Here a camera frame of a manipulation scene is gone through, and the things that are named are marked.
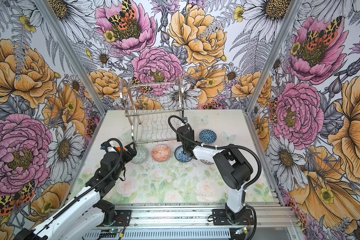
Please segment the steel two-tier dish rack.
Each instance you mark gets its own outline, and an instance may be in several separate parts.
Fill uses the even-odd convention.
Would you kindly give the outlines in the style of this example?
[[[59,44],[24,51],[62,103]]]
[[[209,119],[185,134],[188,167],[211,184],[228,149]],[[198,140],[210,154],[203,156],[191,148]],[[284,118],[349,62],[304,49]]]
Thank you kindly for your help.
[[[120,101],[131,125],[132,140],[136,144],[150,144],[175,140],[176,133],[168,118],[184,116],[184,86],[180,77],[173,82],[140,83],[121,80]]]

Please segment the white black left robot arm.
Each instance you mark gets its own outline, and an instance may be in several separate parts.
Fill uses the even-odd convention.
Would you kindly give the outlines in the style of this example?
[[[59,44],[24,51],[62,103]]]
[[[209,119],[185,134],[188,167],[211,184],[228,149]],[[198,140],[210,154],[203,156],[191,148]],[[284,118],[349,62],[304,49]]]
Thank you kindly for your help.
[[[32,230],[23,229],[16,240],[79,240],[95,227],[119,221],[115,205],[104,200],[117,181],[124,181],[126,164],[136,155],[134,142],[123,146],[112,138],[102,143],[101,166],[86,186],[53,216]]]

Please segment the blue floral bowl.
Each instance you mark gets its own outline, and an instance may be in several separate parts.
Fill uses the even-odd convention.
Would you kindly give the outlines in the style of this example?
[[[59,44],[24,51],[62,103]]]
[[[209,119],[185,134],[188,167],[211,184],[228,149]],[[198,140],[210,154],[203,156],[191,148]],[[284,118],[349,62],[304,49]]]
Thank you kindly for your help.
[[[188,157],[185,153],[184,153],[184,149],[182,146],[178,146],[175,150],[175,158],[181,162],[181,163],[187,163],[189,161],[191,161],[191,157]]]

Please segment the dark blue dotted bowl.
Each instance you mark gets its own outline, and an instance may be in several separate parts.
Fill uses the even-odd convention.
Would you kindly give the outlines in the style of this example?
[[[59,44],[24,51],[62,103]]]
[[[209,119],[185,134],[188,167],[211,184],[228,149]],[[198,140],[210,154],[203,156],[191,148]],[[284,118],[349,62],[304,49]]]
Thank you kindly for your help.
[[[213,144],[217,140],[217,134],[212,130],[202,130],[199,133],[199,139],[204,144]]]

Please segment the green patterned bowl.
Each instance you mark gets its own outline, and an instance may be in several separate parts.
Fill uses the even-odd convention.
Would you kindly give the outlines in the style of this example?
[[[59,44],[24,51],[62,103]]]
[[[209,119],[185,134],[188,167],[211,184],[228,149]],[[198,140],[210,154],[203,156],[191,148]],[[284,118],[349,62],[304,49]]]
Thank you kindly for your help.
[[[137,150],[137,154],[135,157],[133,157],[133,159],[131,160],[131,162],[133,164],[142,164],[144,163],[149,156],[149,151],[146,147],[144,146],[137,146],[136,147]]]

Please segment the orange patterned bowl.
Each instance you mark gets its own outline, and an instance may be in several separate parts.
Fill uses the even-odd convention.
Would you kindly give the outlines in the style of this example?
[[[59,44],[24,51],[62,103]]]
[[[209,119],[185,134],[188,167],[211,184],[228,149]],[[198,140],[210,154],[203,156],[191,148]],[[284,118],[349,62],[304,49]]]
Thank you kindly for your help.
[[[151,156],[156,162],[165,162],[171,156],[171,149],[166,145],[157,145],[152,149]]]

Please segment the white brown lattice bowl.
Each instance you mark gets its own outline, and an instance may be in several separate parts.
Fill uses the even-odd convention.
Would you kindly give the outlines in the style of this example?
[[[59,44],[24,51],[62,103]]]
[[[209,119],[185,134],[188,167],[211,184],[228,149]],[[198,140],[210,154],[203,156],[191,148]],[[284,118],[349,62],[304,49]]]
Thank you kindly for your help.
[[[206,161],[206,160],[200,160],[202,163],[206,164],[206,165],[213,165],[213,162],[210,161]]]

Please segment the green circuit board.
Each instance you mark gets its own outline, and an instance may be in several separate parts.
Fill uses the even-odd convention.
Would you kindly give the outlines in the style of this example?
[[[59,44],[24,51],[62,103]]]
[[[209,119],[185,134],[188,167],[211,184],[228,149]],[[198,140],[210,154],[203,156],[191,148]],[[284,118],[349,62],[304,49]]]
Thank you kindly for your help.
[[[121,230],[119,232],[107,232],[107,233],[101,233],[97,240],[100,240],[102,238],[118,238],[119,240],[124,236],[125,230]]]

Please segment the white perforated vent strip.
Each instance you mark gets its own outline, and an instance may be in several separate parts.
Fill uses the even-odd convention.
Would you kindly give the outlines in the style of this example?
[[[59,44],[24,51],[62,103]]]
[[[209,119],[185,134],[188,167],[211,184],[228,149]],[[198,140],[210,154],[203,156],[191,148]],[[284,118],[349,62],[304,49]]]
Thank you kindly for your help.
[[[119,232],[122,229],[96,229],[86,233],[82,240],[97,240],[101,233]],[[229,229],[126,229],[121,240],[228,240]],[[118,238],[102,238],[101,240],[118,240]]]

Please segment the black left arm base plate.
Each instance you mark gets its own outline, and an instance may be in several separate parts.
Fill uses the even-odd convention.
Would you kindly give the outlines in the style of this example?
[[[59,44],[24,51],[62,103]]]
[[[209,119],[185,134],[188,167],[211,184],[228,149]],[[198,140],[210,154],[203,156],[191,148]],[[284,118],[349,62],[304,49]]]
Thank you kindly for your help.
[[[102,227],[128,227],[131,220],[131,210],[114,210],[107,212]]]

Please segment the aluminium mounting rail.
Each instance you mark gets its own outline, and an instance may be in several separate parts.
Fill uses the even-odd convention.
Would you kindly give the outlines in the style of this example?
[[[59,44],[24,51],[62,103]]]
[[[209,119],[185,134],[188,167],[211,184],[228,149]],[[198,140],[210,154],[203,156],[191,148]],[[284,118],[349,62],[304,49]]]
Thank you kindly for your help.
[[[260,204],[253,207],[255,216],[253,226],[259,228],[298,226],[297,217],[291,207],[281,207],[275,204]],[[213,209],[225,209],[225,206],[206,204],[115,207],[115,210],[132,211],[130,224],[127,227],[130,229],[239,227],[214,226],[212,220],[209,220]]]

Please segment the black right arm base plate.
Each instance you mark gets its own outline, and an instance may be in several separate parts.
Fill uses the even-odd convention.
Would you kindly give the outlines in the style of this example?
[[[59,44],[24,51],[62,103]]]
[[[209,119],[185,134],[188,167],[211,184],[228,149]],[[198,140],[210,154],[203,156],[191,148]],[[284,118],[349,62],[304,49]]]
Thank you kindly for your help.
[[[234,223],[229,221],[225,209],[213,209],[209,220],[212,220],[214,226],[253,226],[255,224],[254,217],[253,211],[246,208],[242,216]]]

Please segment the left aluminium frame post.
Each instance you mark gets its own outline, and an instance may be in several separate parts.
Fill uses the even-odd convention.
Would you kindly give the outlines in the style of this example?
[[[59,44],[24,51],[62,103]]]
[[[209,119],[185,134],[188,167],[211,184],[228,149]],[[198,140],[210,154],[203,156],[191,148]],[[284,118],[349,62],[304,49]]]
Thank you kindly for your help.
[[[76,71],[76,74],[79,76],[80,80],[83,82],[86,90],[88,91],[90,97],[92,98],[94,104],[98,108],[100,115],[103,117],[107,113],[107,109],[103,104],[101,98],[97,94],[92,82],[87,75],[81,61],[78,58],[69,38],[67,37],[63,25],[59,22],[58,18],[53,12],[52,7],[48,1],[36,1],[35,5],[41,12],[41,15],[45,19],[47,25],[52,31],[54,37],[57,41],[60,41],[61,47],[70,60],[73,68]]]

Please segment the aluminium frame post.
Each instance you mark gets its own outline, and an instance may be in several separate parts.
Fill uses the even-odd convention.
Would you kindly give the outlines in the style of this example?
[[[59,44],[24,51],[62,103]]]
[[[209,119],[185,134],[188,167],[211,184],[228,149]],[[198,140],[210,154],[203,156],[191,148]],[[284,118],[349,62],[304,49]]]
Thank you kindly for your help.
[[[41,12],[41,15],[45,19],[47,25],[52,31],[54,37],[57,41],[60,41],[61,47],[70,60],[73,68],[76,71],[76,74],[79,76],[80,80],[83,82],[86,90],[88,91],[90,97],[92,98],[94,104],[98,108],[100,115],[103,117],[107,113],[107,109],[103,104],[101,98],[97,94],[92,82],[87,75],[81,61],[78,58],[69,38],[67,37],[63,25],[59,22],[58,18],[53,12],[52,7],[48,1],[36,1],[35,5]]]
[[[289,33],[290,29],[293,27],[294,21],[298,15],[298,12],[303,4],[302,0],[295,0],[291,1],[290,7],[286,13],[284,22],[282,23],[281,29],[279,33],[275,37],[274,44],[269,52],[268,58],[265,62],[263,69],[261,70],[261,74],[259,76],[259,80],[257,85],[254,88],[254,92],[252,93],[250,100],[246,106],[245,113],[249,115],[254,108],[255,103],[257,102],[261,90],[266,84],[267,78],[269,76],[269,72],[278,56],[278,53],[285,41],[287,34]]]

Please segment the right aluminium frame post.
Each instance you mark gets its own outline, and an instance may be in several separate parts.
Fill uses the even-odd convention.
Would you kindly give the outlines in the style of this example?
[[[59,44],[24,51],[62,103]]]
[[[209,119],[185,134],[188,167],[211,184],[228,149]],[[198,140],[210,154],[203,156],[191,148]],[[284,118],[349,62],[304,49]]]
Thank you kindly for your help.
[[[265,62],[263,69],[261,70],[261,74],[259,76],[259,80],[257,85],[254,88],[254,92],[252,93],[250,100],[246,106],[245,113],[249,115],[254,108],[255,103],[257,102],[261,90],[266,84],[267,78],[269,76],[269,72],[278,56],[278,53],[285,41],[287,34],[289,33],[290,29],[293,27],[294,21],[298,15],[298,12],[303,4],[302,0],[295,0],[291,1],[290,7],[286,13],[284,22],[282,23],[281,29],[279,33],[275,37],[274,44],[269,52],[268,58]]]

